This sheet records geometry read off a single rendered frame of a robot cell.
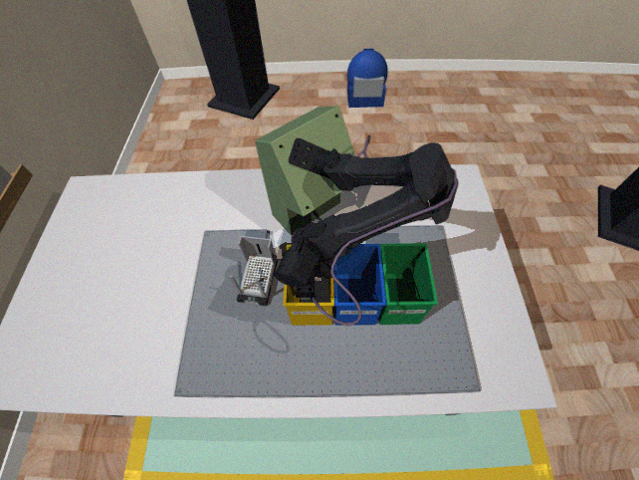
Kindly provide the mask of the green bin with label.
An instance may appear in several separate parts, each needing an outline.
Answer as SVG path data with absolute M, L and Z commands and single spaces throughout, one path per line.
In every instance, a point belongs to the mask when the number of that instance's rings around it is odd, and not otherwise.
M 386 306 L 379 325 L 420 324 L 438 305 L 427 243 L 380 244 L 380 248 Z

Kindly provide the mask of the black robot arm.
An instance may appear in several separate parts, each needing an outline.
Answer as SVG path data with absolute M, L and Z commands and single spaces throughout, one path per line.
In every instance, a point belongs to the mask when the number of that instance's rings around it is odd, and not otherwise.
M 426 143 L 405 155 L 366 158 L 341 154 L 335 148 L 329 151 L 296 138 L 289 163 L 331 179 L 339 190 L 352 191 L 362 185 L 402 187 L 365 207 L 337 216 L 333 214 L 293 233 L 292 246 L 285 252 L 275 278 L 295 287 L 296 298 L 301 299 L 315 295 L 320 256 L 332 260 L 344 244 L 371 234 L 349 244 L 340 258 L 360 243 L 414 221 L 432 217 L 436 225 L 443 223 L 449 218 L 458 188 L 443 207 L 442 204 L 427 211 L 428 207 L 448 198 L 456 180 L 442 146 L 436 142 Z

